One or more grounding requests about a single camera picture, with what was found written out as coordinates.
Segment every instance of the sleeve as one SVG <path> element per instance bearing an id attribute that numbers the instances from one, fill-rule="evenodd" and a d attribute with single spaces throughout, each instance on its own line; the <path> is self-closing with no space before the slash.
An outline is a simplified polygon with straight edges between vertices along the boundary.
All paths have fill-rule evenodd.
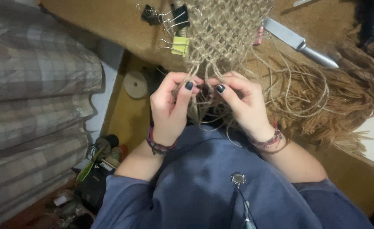
<path id="1" fill-rule="evenodd" d="M 323 228 L 374 229 L 367 216 L 328 179 L 293 183 Z"/>
<path id="2" fill-rule="evenodd" d="M 130 228 L 151 204 L 148 181 L 109 175 L 103 205 L 92 229 Z"/>

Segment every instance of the woman's right hand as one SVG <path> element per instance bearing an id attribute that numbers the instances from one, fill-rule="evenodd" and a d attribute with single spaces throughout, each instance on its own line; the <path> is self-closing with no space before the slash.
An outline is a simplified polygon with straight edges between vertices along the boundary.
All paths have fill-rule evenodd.
<path id="1" fill-rule="evenodd" d="M 231 71 L 224 75 L 225 84 L 216 78 L 209 79 L 220 96 L 231 107 L 235 120 L 245 133 L 257 142 L 265 142 L 273 138 L 274 128 L 266 115 L 266 106 L 260 84 L 252 83 L 245 76 Z M 239 98 L 235 90 L 242 94 Z"/>

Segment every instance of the black binder clip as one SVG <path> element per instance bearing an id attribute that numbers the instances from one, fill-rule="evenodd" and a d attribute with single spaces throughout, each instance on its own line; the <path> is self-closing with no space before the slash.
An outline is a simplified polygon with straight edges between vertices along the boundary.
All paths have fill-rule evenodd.
<path id="1" fill-rule="evenodd" d="M 163 22 L 163 16 L 157 15 L 152 7 L 146 4 L 145 8 L 142 11 L 142 20 L 149 23 L 149 25 L 158 25 Z"/>
<path id="2" fill-rule="evenodd" d="M 172 12 L 175 26 L 177 26 L 179 29 L 190 26 L 186 4 L 179 8 L 174 8 L 174 6 L 172 5 Z"/>

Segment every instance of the knife handle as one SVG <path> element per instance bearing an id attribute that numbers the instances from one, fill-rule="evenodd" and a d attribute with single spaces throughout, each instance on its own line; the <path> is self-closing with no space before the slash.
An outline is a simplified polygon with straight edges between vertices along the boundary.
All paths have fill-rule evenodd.
<path id="1" fill-rule="evenodd" d="M 337 63 L 333 59 L 327 57 L 326 55 L 323 55 L 323 54 L 317 52 L 316 50 L 314 50 L 312 48 L 309 48 L 305 44 L 301 48 L 302 49 L 299 50 L 299 51 L 301 51 L 302 53 L 304 53 L 304 54 L 312 57 L 317 62 L 320 62 L 322 65 L 330 67 L 330 68 L 339 68 L 339 66 L 337 65 Z"/>

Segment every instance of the knife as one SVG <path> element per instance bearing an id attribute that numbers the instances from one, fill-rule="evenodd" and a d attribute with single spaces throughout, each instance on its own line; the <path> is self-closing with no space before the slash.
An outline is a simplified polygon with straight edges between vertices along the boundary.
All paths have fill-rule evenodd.
<path id="1" fill-rule="evenodd" d="M 277 38 L 284 41 L 286 44 L 290 45 L 297 51 L 310 56 L 322 65 L 331 68 L 339 68 L 339 66 L 333 59 L 317 52 L 316 50 L 309 48 L 306 45 L 306 39 L 302 38 L 301 36 L 291 31 L 281 23 L 278 23 L 277 21 L 273 20 L 272 18 L 266 18 L 263 22 L 263 27 L 267 29 L 269 32 L 271 32 L 273 35 L 275 35 Z"/>

